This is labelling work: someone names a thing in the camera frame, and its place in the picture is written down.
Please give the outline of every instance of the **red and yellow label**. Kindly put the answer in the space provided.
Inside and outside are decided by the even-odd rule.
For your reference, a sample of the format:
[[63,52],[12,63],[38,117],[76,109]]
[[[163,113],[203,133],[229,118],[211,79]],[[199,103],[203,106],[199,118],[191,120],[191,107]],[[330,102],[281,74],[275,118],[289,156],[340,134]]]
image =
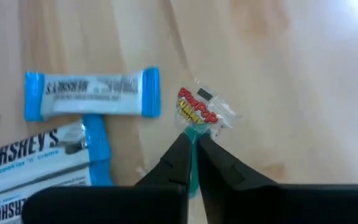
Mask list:
[[180,89],[177,106],[179,114],[195,124],[215,124],[218,122],[216,113],[210,112],[205,103],[194,99],[194,96],[186,88]]

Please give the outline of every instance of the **candy bar wrapper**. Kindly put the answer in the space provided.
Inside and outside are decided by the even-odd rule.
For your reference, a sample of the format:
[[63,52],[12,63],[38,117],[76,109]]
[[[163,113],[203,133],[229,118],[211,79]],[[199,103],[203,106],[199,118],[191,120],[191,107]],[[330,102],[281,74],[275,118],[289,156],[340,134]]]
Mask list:
[[95,162],[89,167],[0,194],[0,223],[22,223],[22,208],[28,197],[48,187],[63,186],[112,186],[109,161]]
[[197,140],[202,134],[210,134],[212,139],[223,129],[241,119],[217,94],[196,82],[196,87],[182,87],[177,98],[177,125],[182,128],[192,142],[190,197],[198,190]]
[[70,113],[159,117],[160,72],[152,67],[131,75],[25,75],[26,121]]
[[0,147],[0,192],[111,157],[100,115]]

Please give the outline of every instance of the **wooden table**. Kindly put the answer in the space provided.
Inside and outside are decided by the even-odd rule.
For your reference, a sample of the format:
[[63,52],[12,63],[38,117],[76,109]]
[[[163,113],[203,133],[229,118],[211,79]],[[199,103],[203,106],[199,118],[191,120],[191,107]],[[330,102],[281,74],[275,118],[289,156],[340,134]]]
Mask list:
[[149,65],[161,118],[106,117],[115,183],[169,148],[177,91],[194,78],[244,116],[217,142],[246,164],[279,182],[358,183],[358,0],[0,0],[0,145],[77,119],[24,122],[25,70]]

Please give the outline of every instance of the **blue wrapper end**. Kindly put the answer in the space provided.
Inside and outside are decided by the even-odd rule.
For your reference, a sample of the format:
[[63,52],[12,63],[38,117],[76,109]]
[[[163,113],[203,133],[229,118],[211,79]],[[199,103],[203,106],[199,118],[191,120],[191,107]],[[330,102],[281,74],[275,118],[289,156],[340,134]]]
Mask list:
[[87,114],[82,117],[82,121],[85,126],[89,161],[95,162],[109,159],[111,150],[102,116]]
[[114,186],[110,178],[109,160],[104,160],[91,164],[89,167],[89,175],[91,177],[92,186]]
[[38,72],[26,72],[24,79],[24,119],[26,121],[43,121],[41,102],[45,75]]
[[156,118],[161,115],[160,70],[157,67],[143,71],[142,116]]

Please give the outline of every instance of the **white wrapper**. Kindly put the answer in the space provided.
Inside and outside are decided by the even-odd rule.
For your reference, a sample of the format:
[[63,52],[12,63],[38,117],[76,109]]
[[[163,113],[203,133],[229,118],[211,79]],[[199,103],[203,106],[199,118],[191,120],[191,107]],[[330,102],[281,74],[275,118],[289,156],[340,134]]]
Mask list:
[[111,157],[98,115],[0,147],[0,192]]
[[44,121],[70,113],[160,115],[159,71],[131,75],[25,76],[25,119]]
[[[26,185],[25,187],[14,189],[0,194],[0,223],[20,224],[21,213],[24,202],[34,193],[48,187],[62,186],[109,186],[108,161],[103,161],[76,170],[71,173],[63,174],[48,180]],[[99,172],[99,178],[95,178],[94,172]]]

